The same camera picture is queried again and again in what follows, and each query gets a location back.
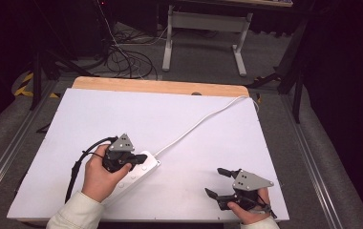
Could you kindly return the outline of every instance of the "white sleeve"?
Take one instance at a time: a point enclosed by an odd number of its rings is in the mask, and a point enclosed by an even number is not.
[[[47,228],[97,228],[103,211],[101,203],[76,192],[48,221]]]
[[[276,221],[274,221],[273,217],[269,217],[249,225],[241,224],[241,229],[278,229],[278,228],[279,226],[277,225]]]

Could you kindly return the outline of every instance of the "human hand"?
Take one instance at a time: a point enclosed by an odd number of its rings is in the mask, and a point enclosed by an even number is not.
[[[107,147],[108,145],[98,146],[95,150],[95,154],[98,156],[92,155],[89,161],[87,161],[83,188],[81,190],[84,195],[97,202],[102,202],[109,197],[119,181],[122,180],[131,169],[131,164],[127,163],[115,173],[108,172],[102,166],[102,159],[104,158]]]
[[[262,198],[265,201],[265,203],[270,204],[270,198],[268,197],[268,190],[267,190],[267,188],[259,189],[258,190],[258,195],[260,196],[260,198]],[[252,224],[252,223],[261,221],[261,220],[266,219],[266,218],[268,218],[270,216],[270,213],[265,213],[265,214],[250,213],[250,212],[242,209],[235,202],[229,202],[228,203],[228,207],[232,210],[232,212],[239,219],[241,219],[242,224],[244,224],[244,225],[248,225],[248,224]]]

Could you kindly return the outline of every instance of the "wrist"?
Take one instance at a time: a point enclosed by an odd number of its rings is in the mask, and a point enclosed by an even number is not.
[[[99,202],[99,203],[101,203],[104,200],[104,198],[101,198],[98,195],[94,194],[93,191],[89,192],[88,190],[82,189],[81,193],[84,196],[86,196],[86,197],[88,197],[88,198],[90,198],[90,199],[92,199],[92,200],[94,200],[96,202]]]
[[[270,217],[270,213],[252,215],[250,218],[242,219],[243,225],[250,225],[259,221],[263,221]]]

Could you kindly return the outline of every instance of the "gray triangular bracket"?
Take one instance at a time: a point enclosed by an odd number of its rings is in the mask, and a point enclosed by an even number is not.
[[[261,178],[255,174],[251,174],[245,170],[240,170],[236,176],[235,181],[232,184],[234,189],[243,191],[258,190],[260,188],[266,188],[274,186],[274,183],[270,180]]]
[[[130,138],[127,134],[123,134],[117,141],[115,141],[109,148],[111,152],[132,152],[135,150]]]

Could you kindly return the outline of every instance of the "white device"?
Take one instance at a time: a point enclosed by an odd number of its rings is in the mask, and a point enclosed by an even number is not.
[[[135,165],[134,169],[117,184],[114,192],[104,199],[102,202],[103,204],[111,204],[115,202],[137,184],[146,179],[146,177],[152,174],[160,166],[160,161],[156,160],[151,153],[143,151],[141,154],[148,156],[143,164]]]

